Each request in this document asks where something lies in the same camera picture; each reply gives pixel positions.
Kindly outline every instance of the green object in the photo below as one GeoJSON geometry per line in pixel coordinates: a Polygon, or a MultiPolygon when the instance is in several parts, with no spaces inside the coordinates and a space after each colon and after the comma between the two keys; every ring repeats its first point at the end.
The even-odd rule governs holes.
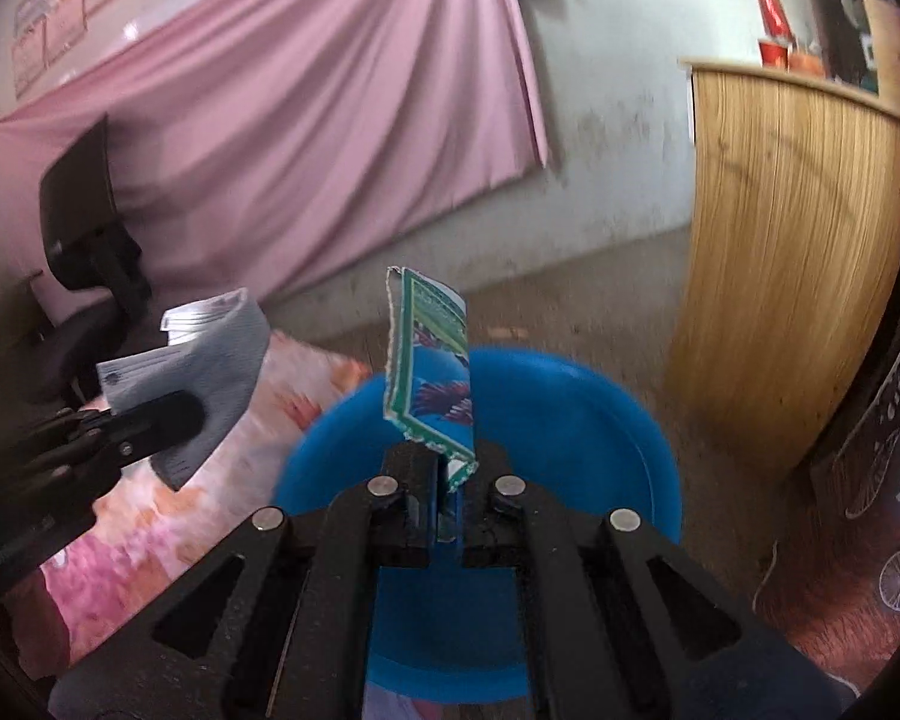
{"type": "Polygon", "coordinates": [[[864,76],[860,79],[860,88],[866,89],[868,92],[874,93],[874,95],[880,94],[880,88],[877,85],[877,74],[873,70],[867,70],[864,73],[864,76]]]}
{"type": "Polygon", "coordinates": [[[466,304],[446,285],[390,268],[391,342],[384,417],[406,439],[446,458],[446,492],[477,469],[466,304]]]}

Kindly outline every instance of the cloth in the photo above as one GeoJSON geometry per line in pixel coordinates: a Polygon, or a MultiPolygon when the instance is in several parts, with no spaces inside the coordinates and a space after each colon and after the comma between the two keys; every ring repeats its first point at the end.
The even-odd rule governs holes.
{"type": "Polygon", "coordinates": [[[0,119],[0,230],[59,322],[43,172],[103,113],[162,307],[324,278],[546,164],[517,0],[203,0],[0,119]]]}
{"type": "Polygon", "coordinates": [[[250,405],[269,345],[269,324],[246,289],[170,309],[160,325],[169,345],[97,365],[103,397],[120,413],[184,389],[203,404],[199,435],[149,463],[180,490],[250,405]]]}
{"type": "Polygon", "coordinates": [[[274,332],[250,408],[179,493],[146,461],[127,469],[96,502],[96,525],[42,566],[70,664],[269,504],[303,432],[368,376],[360,362],[274,332]]]}

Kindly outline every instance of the gray object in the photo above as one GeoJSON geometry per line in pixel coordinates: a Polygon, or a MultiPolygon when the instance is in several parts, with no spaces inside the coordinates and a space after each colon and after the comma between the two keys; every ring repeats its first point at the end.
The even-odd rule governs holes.
{"type": "Polygon", "coordinates": [[[203,403],[206,421],[184,445],[158,452],[151,466],[179,490],[250,405],[269,344],[269,324],[246,289],[166,312],[170,337],[162,349],[97,365],[103,395],[114,413],[184,389],[203,403]]]}
{"type": "Polygon", "coordinates": [[[272,531],[283,523],[283,512],[275,506],[266,506],[263,509],[257,509],[253,513],[253,517],[250,517],[250,522],[258,531],[272,531]]]}
{"type": "Polygon", "coordinates": [[[514,495],[522,495],[527,489],[527,483],[519,476],[501,476],[496,481],[497,493],[512,498],[514,495]]]}
{"type": "Polygon", "coordinates": [[[385,498],[388,495],[393,495],[396,493],[397,488],[396,479],[392,476],[374,476],[369,482],[367,482],[367,489],[370,491],[370,494],[375,495],[378,498],[385,498]]]}
{"type": "Polygon", "coordinates": [[[640,527],[640,515],[633,509],[616,509],[610,514],[610,524],[618,531],[632,533],[640,527]]]}

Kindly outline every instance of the pink cloth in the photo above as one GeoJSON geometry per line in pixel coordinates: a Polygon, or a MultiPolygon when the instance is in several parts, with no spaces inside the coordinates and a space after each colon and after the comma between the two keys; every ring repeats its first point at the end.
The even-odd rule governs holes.
{"type": "MultiPolygon", "coordinates": [[[[21,272],[46,271],[41,175],[103,112],[164,306],[306,286],[547,159],[517,0],[204,0],[0,119],[21,272]]],[[[34,290],[55,320],[91,301],[34,290]]]]}
{"type": "Polygon", "coordinates": [[[148,463],[125,472],[94,503],[96,525],[42,566],[69,632],[70,663],[268,505],[306,429],[369,376],[361,362],[275,331],[250,406],[179,493],[148,463]]]}

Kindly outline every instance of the pink floral bedsheet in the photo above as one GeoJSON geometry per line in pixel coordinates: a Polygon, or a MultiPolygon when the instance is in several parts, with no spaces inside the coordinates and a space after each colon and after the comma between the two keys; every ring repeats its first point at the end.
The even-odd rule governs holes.
{"type": "Polygon", "coordinates": [[[65,631],[65,662],[74,664],[266,506],[307,427],[368,376],[361,362],[274,332],[250,406],[189,483],[174,493],[146,461],[135,464],[96,502],[96,525],[44,563],[46,591],[65,628],[53,624],[39,577],[18,589],[15,635],[31,677],[58,669],[61,642],[46,637],[65,631]],[[28,618],[41,635],[26,630],[28,618]],[[41,638],[42,655],[26,646],[41,638]]]}

